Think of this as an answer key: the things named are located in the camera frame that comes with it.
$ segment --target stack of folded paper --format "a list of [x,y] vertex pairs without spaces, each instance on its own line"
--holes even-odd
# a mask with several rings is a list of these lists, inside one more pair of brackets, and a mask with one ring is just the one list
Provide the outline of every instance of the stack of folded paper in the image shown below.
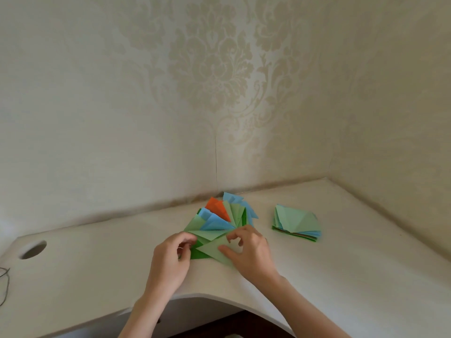
[[277,205],[272,228],[313,242],[321,236],[321,228],[313,212]]
[[225,192],[223,200],[210,198],[184,229],[198,239],[191,247],[191,259],[212,257],[230,265],[230,260],[219,252],[218,246],[228,245],[226,233],[246,224],[253,226],[252,218],[258,216],[241,196]]

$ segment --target cable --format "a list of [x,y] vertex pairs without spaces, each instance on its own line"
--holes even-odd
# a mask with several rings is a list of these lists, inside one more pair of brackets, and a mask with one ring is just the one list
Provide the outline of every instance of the cable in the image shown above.
[[4,302],[6,301],[6,298],[8,296],[8,289],[9,289],[9,274],[8,274],[8,272],[9,272],[10,268],[6,269],[6,268],[3,268],[3,267],[0,267],[0,269],[5,271],[2,275],[0,275],[0,278],[4,277],[5,275],[8,277],[8,283],[6,284],[6,293],[4,295],[4,299],[3,299],[2,303],[0,304],[0,307],[1,307],[4,304]]

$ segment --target desk surface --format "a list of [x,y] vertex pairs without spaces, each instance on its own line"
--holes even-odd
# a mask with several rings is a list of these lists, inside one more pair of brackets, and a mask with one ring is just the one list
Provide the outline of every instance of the desk surface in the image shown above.
[[[250,192],[279,272],[353,337],[449,337],[451,264],[325,179]],[[313,243],[271,230],[277,204],[312,210],[323,237]],[[34,338],[131,307],[145,286],[156,244],[181,231],[204,203],[69,227],[18,239],[0,307],[2,338]],[[47,241],[29,260],[27,245]],[[242,307],[290,331],[284,318],[236,270],[192,261],[175,298],[203,296]]]

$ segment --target right hand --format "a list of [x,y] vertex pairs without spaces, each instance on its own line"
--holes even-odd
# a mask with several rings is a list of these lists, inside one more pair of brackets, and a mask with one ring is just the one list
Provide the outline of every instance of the right hand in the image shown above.
[[275,280],[280,277],[271,257],[271,251],[266,238],[251,225],[239,227],[227,234],[227,240],[240,238],[242,253],[236,253],[222,245],[218,249],[228,257],[235,268],[255,286]]

